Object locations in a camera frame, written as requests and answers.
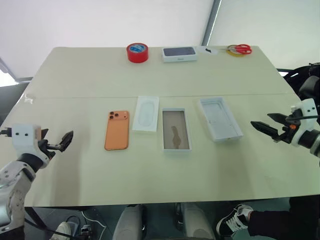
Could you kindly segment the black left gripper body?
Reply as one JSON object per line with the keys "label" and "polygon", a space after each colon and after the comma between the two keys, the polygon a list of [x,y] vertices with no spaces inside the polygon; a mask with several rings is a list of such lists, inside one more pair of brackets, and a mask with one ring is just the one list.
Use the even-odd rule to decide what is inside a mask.
{"label": "black left gripper body", "polygon": [[38,141],[38,147],[42,153],[48,158],[53,158],[56,155],[56,151],[62,151],[60,144],[49,144],[48,140],[42,139]]}

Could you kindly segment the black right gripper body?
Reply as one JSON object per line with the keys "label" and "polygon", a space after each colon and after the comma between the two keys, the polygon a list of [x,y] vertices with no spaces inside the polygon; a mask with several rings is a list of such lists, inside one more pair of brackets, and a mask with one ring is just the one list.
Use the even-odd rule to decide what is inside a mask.
{"label": "black right gripper body", "polygon": [[274,139],[276,143],[278,142],[285,142],[290,144],[294,135],[297,133],[300,127],[300,120],[296,120],[295,116],[290,114],[287,115],[286,122],[278,122],[282,124],[283,133],[278,134],[278,137]]}

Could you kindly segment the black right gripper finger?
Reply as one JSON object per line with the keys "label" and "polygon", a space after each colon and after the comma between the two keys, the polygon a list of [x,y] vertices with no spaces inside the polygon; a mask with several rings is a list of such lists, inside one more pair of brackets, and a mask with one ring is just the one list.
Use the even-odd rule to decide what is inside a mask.
{"label": "black right gripper finger", "polygon": [[267,116],[277,123],[286,123],[288,117],[287,115],[284,115],[282,113],[268,113]]}
{"label": "black right gripper finger", "polygon": [[270,125],[261,122],[261,121],[251,121],[251,125],[259,132],[268,135],[271,137],[273,140],[275,140],[279,135],[278,135],[278,130],[274,127],[271,127]]}

